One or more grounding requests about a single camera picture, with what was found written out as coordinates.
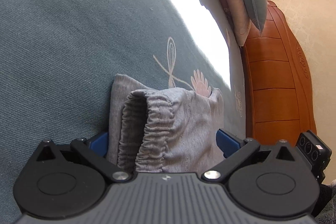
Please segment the wooden bed frame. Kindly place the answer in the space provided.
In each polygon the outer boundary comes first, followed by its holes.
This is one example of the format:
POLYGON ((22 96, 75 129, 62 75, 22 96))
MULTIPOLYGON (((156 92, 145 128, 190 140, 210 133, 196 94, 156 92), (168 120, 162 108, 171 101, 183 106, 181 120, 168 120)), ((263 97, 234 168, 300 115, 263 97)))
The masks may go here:
POLYGON ((245 77, 246 136, 263 145, 291 145, 300 133, 316 132, 307 59, 276 3, 268 1, 266 23, 252 26, 241 48, 245 77))

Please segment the teal floral bed sheet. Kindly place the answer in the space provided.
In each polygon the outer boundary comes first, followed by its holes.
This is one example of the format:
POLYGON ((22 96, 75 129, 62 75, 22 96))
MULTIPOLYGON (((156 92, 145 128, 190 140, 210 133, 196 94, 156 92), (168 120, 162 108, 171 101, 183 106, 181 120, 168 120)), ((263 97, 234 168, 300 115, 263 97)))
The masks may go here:
POLYGON ((240 48, 219 0, 1 0, 1 223, 42 139, 108 131, 115 75, 154 89, 218 88, 224 129, 245 135, 240 48))

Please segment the grey sweatpants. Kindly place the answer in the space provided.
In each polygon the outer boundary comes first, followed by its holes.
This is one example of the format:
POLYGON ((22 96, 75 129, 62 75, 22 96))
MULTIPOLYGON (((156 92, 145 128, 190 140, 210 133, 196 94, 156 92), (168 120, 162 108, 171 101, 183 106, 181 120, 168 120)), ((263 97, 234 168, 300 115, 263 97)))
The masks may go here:
POLYGON ((184 88, 156 90, 116 75, 110 95, 107 160, 129 173, 201 174, 223 161, 216 134, 224 100, 184 88))

